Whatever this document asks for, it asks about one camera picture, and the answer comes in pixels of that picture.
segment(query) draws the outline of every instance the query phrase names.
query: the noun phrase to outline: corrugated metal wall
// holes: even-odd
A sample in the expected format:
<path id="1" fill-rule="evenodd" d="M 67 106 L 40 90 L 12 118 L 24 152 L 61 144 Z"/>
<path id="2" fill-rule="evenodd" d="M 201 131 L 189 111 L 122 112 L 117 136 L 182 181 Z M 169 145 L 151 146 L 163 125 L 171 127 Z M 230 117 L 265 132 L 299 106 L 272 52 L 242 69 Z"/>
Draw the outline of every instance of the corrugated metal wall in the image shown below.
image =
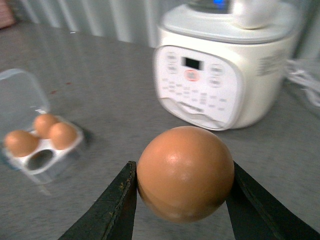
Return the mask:
<path id="1" fill-rule="evenodd" d="M 157 23 L 184 0 L 10 0 L 24 21 L 120 41 L 157 45 Z"/>

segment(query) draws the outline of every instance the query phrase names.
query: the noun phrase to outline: clear plastic egg container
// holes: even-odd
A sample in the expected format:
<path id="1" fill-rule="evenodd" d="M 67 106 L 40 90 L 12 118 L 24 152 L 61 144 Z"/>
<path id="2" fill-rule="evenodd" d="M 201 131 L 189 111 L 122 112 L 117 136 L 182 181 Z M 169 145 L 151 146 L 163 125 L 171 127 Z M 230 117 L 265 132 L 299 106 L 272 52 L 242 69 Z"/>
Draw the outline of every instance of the clear plastic egg container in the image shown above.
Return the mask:
<path id="1" fill-rule="evenodd" d="M 40 114 L 50 112 L 50 105 L 35 76 L 21 70 L 10 69 L 0 73 L 0 139 L 4 161 L 13 169 L 20 170 L 36 184 L 54 180 L 85 149 L 83 131 L 61 116 L 60 122 L 71 125 L 77 133 L 75 141 L 63 150 L 55 149 L 50 139 L 39 139 L 37 148 L 23 157 L 14 157 L 4 147 L 6 134 L 25 130 L 36 135 L 33 122 Z"/>

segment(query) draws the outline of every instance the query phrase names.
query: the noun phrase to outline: rice cooker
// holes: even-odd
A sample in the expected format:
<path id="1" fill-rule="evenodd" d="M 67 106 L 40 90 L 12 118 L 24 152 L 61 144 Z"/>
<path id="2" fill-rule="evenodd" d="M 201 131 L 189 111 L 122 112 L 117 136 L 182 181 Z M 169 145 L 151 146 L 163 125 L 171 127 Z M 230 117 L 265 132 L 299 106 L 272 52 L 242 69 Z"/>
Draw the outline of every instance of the rice cooker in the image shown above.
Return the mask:
<path id="1" fill-rule="evenodd" d="M 193 125 L 247 127 L 277 98 L 298 40 L 299 11 L 280 0 L 209 4 L 182 4 L 162 17 L 154 53 L 157 97 Z"/>

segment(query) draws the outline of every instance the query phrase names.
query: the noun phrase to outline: table surface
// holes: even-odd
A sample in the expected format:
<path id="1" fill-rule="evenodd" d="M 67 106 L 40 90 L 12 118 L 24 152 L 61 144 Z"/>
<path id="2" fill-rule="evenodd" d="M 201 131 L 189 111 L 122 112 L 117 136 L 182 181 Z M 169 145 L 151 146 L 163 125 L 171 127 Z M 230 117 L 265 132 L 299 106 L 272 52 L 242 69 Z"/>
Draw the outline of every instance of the table surface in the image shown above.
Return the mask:
<path id="1" fill-rule="evenodd" d="M 0 239 L 55 240 L 95 202 L 128 161 L 160 133 L 189 125 L 158 102 L 154 49 L 65 29 L 19 23 L 0 30 L 0 72 L 33 73 L 51 112 L 91 134 L 77 163 L 35 185 L 0 164 Z M 320 110 L 285 84 L 257 124 L 215 132 L 233 159 L 320 232 Z M 156 217 L 138 196 L 133 240 L 233 240 L 226 204 L 190 224 Z"/>

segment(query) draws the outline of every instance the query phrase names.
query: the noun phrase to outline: brown egg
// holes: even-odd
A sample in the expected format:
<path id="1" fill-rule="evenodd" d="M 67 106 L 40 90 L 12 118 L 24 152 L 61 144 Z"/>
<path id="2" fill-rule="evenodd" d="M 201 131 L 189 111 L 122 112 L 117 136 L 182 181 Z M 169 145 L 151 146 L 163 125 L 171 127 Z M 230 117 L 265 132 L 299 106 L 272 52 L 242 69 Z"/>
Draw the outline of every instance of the brown egg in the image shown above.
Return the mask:
<path id="1" fill-rule="evenodd" d="M 49 131 L 51 143 L 58 150 L 64 150 L 71 147 L 76 141 L 77 136 L 76 129 L 65 122 L 54 124 Z"/>
<path id="2" fill-rule="evenodd" d="M 226 145 L 194 126 L 163 132 L 137 164 L 138 192 L 159 217 L 190 223 L 212 214 L 229 195 L 235 176 Z"/>
<path id="3" fill-rule="evenodd" d="M 56 116 L 46 113 L 41 114 L 34 119 L 33 127 L 40 138 L 48 139 L 51 126 L 58 122 L 59 119 Z"/>
<path id="4" fill-rule="evenodd" d="M 39 138 L 24 130 L 9 132 L 4 138 L 4 146 L 16 158 L 31 154 L 38 145 Z"/>

